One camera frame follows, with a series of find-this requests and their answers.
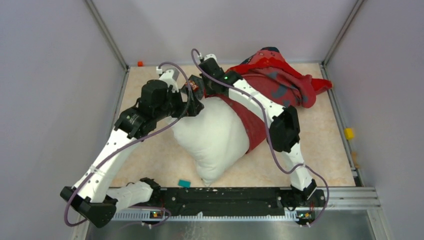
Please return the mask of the white pillow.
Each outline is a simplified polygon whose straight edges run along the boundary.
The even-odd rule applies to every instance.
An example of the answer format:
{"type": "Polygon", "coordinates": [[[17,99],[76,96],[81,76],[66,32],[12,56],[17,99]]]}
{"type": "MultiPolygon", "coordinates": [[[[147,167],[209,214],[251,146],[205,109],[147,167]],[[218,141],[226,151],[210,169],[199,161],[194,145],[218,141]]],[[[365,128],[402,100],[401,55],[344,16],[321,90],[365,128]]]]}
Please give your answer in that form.
{"type": "Polygon", "coordinates": [[[241,119],[224,100],[209,97],[200,102],[203,109],[197,116],[183,117],[171,129],[209,187],[248,152],[250,141],[241,119]]]}

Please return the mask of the red patterned pillowcase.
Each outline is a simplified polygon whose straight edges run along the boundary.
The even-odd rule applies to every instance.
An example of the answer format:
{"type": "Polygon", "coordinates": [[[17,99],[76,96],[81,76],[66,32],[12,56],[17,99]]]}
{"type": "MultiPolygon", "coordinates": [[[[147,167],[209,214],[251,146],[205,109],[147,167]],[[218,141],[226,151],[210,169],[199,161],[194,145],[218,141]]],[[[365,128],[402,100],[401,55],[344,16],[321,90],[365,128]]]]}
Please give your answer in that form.
{"type": "MultiPolygon", "coordinates": [[[[229,68],[240,74],[250,86],[271,101],[284,107],[311,108],[317,95],[331,89],[331,81],[303,75],[291,67],[276,47],[264,47],[229,68]]],[[[263,121],[240,103],[222,94],[218,95],[240,118],[249,140],[251,152],[266,139],[263,121]]]]}

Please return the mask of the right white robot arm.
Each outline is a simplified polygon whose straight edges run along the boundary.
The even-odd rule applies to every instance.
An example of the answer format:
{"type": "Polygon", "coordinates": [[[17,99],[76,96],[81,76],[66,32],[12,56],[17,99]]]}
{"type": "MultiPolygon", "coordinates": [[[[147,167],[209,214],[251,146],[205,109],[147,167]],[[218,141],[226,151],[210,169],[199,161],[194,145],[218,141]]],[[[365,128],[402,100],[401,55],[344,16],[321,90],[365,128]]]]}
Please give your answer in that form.
{"type": "Polygon", "coordinates": [[[284,107],[267,98],[234,71],[224,72],[213,57],[203,58],[196,67],[202,78],[209,82],[205,87],[241,104],[260,118],[266,126],[267,143],[272,157],[281,153],[286,169],[279,162],[277,167],[290,177],[294,190],[293,200],[299,206],[307,206],[317,188],[302,156],[298,112],[293,106],[284,107]]]}

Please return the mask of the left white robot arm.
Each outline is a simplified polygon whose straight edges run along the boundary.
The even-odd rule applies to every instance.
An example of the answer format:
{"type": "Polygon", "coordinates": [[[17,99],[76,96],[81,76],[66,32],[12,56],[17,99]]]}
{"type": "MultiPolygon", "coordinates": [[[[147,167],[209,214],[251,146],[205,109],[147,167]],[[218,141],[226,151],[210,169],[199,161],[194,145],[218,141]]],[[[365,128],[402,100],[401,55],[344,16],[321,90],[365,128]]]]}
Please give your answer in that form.
{"type": "Polygon", "coordinates": [[[127,158],[143,141],[172,127],[183,117],[194,117],[203,109],[191,84],[184,85],[187,100],[176,82],[152,79],[141,88],[135,104],[124,110],[110,133],[104,148],[83,177],[73,186],[65,186],[60,196],[70,208],[97,228],[106,226],[114,215],[139,203],[154,207],[160,202],[160,185],[150,178],[125,187],[110,185],[127,158]]]}

